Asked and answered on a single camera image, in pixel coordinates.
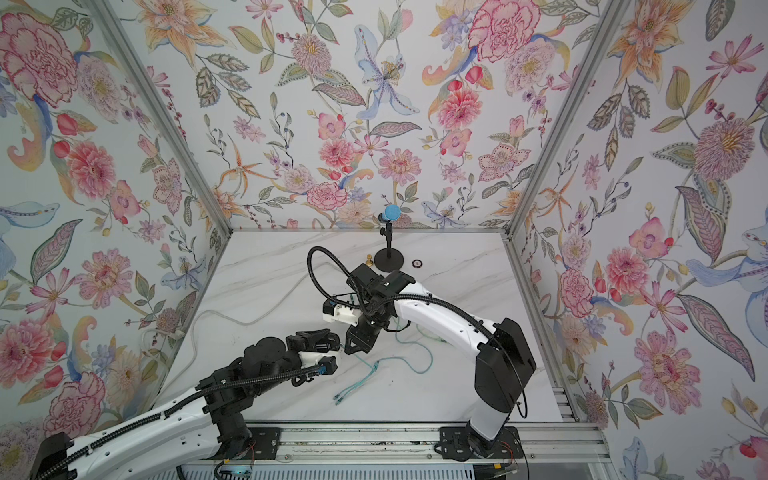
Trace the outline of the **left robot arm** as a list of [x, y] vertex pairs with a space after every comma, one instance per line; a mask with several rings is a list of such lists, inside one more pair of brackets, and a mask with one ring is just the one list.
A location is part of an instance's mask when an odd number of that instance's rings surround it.
[[37, 451], [32, 479], [146, 479], [190, 461], [242, 457], [255, 444], [243, 413], [284, 382], [298, 387], [337, 369], [328, 329], [265, 337], [196, 386], [135, 419], [76, 439], [57, 433]]

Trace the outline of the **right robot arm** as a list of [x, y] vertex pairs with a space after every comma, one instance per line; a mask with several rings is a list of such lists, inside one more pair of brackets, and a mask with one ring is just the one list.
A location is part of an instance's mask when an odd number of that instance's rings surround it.
[[[322, 254], [345, 276], [351, 289], [348, 299], [332, 295], [314, 271], [314, 256]], [[411, 275], [394, 270], [383, 276], [361, 264], [348, 269], [329, 249], [313, 246], [306, 257], [313, 286], [325, 298], [327, 322], [348, 326], [344, 351], [368, 353], [381, 332], [396, 334], [390, 322], [404, 329], [424, 327], [474, 361], [473, 386], [478, 403], [466, 427], [466, 441], [482, 456], [500, 441], [515, 409], [528, 414], [526, 386], [537, 366], [521, 326], [512, 319], [491, 322], [474, 316], [442, 299]]]

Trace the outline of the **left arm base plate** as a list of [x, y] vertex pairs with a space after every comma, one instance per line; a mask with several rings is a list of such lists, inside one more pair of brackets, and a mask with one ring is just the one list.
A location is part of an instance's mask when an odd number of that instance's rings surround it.
[[255, 427], [236, 433], [232, 438], [222, 441], [217, 453], [217, 460], [261, 461], [275, 460], [280, 446], [282, 429], [279, 427]]

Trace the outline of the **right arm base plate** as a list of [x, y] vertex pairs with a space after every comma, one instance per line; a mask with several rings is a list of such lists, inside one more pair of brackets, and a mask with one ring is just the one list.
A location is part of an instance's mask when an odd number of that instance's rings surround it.
[[471, 459], [491, 459], [508, 461], [524, 457], [518, 430], [514, 427], [502, 428], [496, 437], [487, 440], [470, 429], [461, 427], [441, 427], [434, 451], [443, 459], [467, 462]]

